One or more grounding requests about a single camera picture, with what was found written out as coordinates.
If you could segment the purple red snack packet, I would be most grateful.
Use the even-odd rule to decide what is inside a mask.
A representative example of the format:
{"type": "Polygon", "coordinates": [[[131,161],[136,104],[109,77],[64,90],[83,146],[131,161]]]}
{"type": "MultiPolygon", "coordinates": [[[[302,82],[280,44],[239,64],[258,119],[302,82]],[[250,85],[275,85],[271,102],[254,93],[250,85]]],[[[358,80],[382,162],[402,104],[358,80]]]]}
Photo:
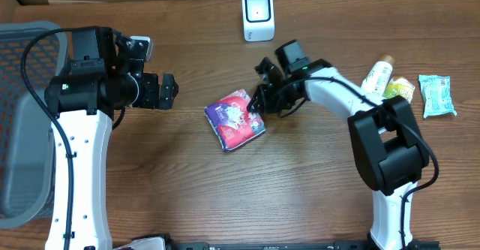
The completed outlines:
{"type": "Polygon", "coordinates": [[[239,89],[205,107],[205,117],[223,151],[234,151],[266,131],[262,117],[248,112],[250,101],[249,94],[239,89]]]}

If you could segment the white tube gold cap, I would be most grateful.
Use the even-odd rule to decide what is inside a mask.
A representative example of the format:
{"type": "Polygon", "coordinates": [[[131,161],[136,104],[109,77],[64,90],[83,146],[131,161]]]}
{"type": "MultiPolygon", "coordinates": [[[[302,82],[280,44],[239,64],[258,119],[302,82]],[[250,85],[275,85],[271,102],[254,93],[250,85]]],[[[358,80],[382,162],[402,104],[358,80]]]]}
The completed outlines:
{"type": "Polygon", "coordinates": [[[361,88],[368,93],[383,96],[392,75],[394,64],[395,59],[392,56],[381,56],[362,81],[361,88]]]}

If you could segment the green juice carton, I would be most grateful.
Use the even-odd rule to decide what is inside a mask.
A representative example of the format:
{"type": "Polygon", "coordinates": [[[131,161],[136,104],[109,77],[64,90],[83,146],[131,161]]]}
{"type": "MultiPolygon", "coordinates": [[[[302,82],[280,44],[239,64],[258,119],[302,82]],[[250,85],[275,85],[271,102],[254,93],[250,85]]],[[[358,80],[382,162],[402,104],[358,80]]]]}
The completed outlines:
{"type": "Polygon", "coordinates": [[[405,98],[408,103],[410,103],[413,99],[413,93],[415,89],[415,86],[405,77],[392,77],[387,83],[382,96],[384,98],[401,96],[405,98]]]}

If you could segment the teal white snack packet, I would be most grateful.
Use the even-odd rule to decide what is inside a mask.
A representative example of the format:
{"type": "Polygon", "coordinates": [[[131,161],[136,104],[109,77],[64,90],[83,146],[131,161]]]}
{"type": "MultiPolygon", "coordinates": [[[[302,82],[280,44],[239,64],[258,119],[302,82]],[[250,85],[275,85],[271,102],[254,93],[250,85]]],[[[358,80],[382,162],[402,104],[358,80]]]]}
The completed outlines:
{"type": "Polygon", "coordinates": [[[457,115],[451,97],[450,76],[419,74],[418,81],[424,101],[424,119],[448,113],[457,115]]]}

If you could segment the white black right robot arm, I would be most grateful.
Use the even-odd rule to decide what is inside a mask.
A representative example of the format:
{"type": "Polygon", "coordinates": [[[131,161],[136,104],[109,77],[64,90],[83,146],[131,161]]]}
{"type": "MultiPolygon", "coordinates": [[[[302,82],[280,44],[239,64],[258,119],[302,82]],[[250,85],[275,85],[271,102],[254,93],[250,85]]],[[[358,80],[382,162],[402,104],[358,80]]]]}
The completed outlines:
{"type": "Polygon", "coordinates": [[[262,77],[247,108],[252,113],[293,114],[307,101],[348,125],[356,169],[373,195],[373,249],[414,249],[411,201],[429,162],[429,151],[408,101],[384,99],[346,79],[324,59],[310,60],[298,41],[276,49],[255,67],[262,77]]]}

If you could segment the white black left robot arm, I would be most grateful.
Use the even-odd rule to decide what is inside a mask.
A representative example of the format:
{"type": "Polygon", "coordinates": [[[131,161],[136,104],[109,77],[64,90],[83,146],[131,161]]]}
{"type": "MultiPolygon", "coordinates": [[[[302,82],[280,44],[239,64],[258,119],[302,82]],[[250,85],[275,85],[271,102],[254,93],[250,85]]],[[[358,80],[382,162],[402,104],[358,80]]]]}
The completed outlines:
{"type": "Polygon", "coordinates": [[[54,120],[55,190],[47,249],[111,249],[106,157],[126,107],[169,110],[179,92],[172,74],[148,74],[154,44],[107,27],[71,30],[73,58],[45,90],[54,120]]]}

